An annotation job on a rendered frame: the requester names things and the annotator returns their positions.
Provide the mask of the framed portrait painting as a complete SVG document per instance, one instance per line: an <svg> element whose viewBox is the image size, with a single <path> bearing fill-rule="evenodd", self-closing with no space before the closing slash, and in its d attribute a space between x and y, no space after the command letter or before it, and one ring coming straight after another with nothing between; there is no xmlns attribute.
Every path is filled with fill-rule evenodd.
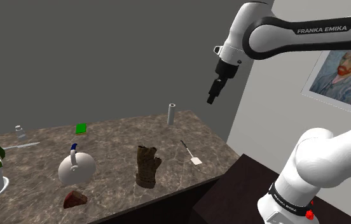
<svg viewBox="0 0 351 224"><path fill-rule="evenodd" d="M301 93L351 112L351 51L323 51Z"/></svg>

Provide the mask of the silver kitchen knife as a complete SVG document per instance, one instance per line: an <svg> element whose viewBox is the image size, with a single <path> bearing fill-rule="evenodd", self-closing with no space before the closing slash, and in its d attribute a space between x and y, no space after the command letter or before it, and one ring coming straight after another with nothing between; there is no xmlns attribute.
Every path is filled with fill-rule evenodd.
<svg viewBox="0 0 351 224"><path fill-rule="evenodd" d="M27 143L27 144L19 144L19 145L16 145L16 146L4 147L3 150L8 150L8 149L12 149L12 148L25 148L25 147L37 145L37 144L39 144L39 143L40 143L40 142Z"/></svg>

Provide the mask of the white paper towel roll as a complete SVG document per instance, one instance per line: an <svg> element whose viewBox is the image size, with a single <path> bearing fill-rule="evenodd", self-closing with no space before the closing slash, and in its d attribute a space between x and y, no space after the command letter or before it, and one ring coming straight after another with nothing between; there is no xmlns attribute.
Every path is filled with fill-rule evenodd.
<svg viewBox="0 0 351 224"><path fill-rule="evenodd" d="M167 117L167 124L168 125L174 124L175 109L176 109L176 105L174 103L170 103L169 110L168 110L168 117Z"/></svg>

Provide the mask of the brown cake slice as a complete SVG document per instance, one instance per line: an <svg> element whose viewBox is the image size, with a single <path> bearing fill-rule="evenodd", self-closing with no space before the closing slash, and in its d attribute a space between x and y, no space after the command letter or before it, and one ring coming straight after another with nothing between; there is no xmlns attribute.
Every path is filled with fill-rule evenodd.
<svg viewBox="0 0 351 224"><path fill-rule="evenodd" d="M67 194L64 199L63 208L71 208L74 206L79 206L86 204L88 197L77 191L71 191Z"/></svg>

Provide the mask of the dark robot stand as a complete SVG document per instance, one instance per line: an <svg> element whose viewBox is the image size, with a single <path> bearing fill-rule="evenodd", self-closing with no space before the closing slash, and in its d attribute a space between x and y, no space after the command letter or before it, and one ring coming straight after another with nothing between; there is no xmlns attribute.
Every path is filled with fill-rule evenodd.
<svg viewBox="0 0 351 224"><path fill-rule="evenodd" d="M188 224L265 224L257 202L278 176L242 155L193 206Z"/></svg>

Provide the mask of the brown oven mitt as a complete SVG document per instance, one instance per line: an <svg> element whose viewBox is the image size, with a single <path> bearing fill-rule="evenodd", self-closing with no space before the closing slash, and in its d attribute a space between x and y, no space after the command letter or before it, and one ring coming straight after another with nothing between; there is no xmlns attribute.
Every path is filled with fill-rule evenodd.
<svg viewBox="0 0 351 224"><path fill-rule="evenodd" d="M156 157L155 147L147 148L145 146L137 147L137 173L135 182L143 187L152 189L156 184L156 170L162 163L161 158Z"/></svg>

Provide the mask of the clear glass salt shaker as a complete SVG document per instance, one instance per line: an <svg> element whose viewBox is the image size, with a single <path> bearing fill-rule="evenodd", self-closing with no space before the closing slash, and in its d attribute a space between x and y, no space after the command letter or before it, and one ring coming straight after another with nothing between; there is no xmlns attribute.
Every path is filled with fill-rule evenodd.
<svg viewBox="0 0 351 224"><path fill-rule="evenodd" d="M20 125L15 126L15 132L19 141L24 141L27 139L26 133Z"/></svg>

